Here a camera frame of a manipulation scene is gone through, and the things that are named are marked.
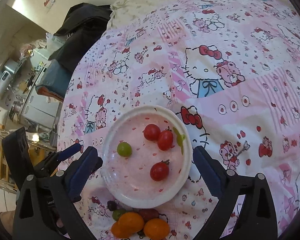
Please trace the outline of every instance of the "floor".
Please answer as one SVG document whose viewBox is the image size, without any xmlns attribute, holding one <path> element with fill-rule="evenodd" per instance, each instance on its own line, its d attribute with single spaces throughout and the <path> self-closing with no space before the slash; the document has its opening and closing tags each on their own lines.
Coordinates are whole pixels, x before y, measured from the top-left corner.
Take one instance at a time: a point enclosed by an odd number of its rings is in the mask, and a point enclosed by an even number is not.
<svg viewBox="0 0 300 240">
<path fill-rule="evenodd" d="M 16 194 L 0 189 L 0 212 L 16 209 Z"/>
</svg>

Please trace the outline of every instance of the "orange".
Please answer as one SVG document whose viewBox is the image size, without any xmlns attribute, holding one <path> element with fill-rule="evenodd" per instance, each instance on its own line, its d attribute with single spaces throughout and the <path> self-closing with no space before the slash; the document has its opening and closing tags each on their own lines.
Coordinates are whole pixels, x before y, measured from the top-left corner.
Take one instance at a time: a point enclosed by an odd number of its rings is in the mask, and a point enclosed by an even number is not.
<svg viewBox="0 0 300 240">
<path fill-rule="evenodd" d="M 152 240 L 161 240 L 170 233 L 170 227 L 166 221 L 154 218 L 146 223 L 143 232 Z"/>
<path fill-rule="evenodd" d="M 122 229 L 119 226 L 118 222 L 115 222 L 112 227 L 111 227 L 111 232 L 112 234 L 116 237 L 116 238 L 120 238 L 120 239 L 127 239 L 129 238 L 133 233 L 126 231 L 124 229 Z"/>
<path fill-rule="evenodd" d="M 119 226 L 126 231 L 136 233 L 143 229 L 145 222 L 138 213 L 127 212 L 118 220 Z"/>
</svg>

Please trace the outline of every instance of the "tablecloth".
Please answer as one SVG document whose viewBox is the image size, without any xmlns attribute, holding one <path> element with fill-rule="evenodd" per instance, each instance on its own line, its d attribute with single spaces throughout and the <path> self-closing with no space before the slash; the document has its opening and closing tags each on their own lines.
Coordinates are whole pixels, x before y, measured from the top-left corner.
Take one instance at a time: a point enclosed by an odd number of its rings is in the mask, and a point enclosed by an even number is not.
<svg viewBox="0 0 300 240">
<path fill-rule="evenodd" d="M 277 0 L 168 0 L 145 13 L 106 31 L 80 61 L 63 104 L 58 150 L 79 142 L 101 156 L 120 115 L 164 106 L 183 121 L 193 147 L 202 145 L 224 168 L 265 174 L 280 234 L 300 208 L 300 17 Z M 106 206 L 113 199 L 101 169 L 76 203 L 97 239 L 114 238 Z M 166 239 L 193 238 L 217 201 L 193 164 L 179 193 L 157 207 L 171 228 Z M 239 198 L 223 235 L 241 205 Z"/>
</svg>

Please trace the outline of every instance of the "metal screw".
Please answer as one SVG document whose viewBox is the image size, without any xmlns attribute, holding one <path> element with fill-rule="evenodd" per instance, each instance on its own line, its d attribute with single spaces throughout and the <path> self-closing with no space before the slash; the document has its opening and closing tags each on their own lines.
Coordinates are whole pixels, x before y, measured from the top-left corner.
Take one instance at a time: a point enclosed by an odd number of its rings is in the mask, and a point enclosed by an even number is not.
<svg viewBox="0 0 300 240">
<path fill-rule="evenodd" d="M 264 179 L 265 176 L 264 176 L 262 173 L 259 173 L 259 174 L 258 174 L 258 178 L 259 178 L 259 179 Z"/>
<path fill-rule="evenodd" d="M 34 178 L 34 176 L 32 174 L 27 176 L 27 181 L 31 181 Z"/>
<path fill-rule="evenodd" d="M 63 174 L 65 174 L 65 172 L 63 170 L 60 170 L 60 171 L 56 172 L 57 177 L 61 177 Z"/>
<path fill-rule="evenodd" d="M 235 172 L 233 170 L 227 170 L 227 174 L 229 176 L 233 176 L 235 174 Z"/>
</svg>

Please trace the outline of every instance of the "pink tablecloth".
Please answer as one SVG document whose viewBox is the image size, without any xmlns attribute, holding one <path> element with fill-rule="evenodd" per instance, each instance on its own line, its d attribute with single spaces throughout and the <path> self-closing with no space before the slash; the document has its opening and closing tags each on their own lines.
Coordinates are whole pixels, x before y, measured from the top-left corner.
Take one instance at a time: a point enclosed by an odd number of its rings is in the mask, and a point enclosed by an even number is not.
<svg viewBox="0 0 300 240">
<path fill-rule="evenodd" d="M 168 0 L 143 19 L 109 30 L 77 66 L 59 124 L 58 150 L 102 143 L 120 115 L 161 105 L 225 168 L 266 175 L 278 232 L 300 207 L 300 17 L 276 0 Z M 244 144 L 250 148 L 243 151 Z M 65 169 L 72 160 L 60 165 Z M 77 208 L 98 239 L 113 238 L 102 170 Z M 193 238 L 217 203 L 193 165 L 158 207 L 167 239 Z M 242 199 L 224 234 L 231 232 Z"/>
</svg>

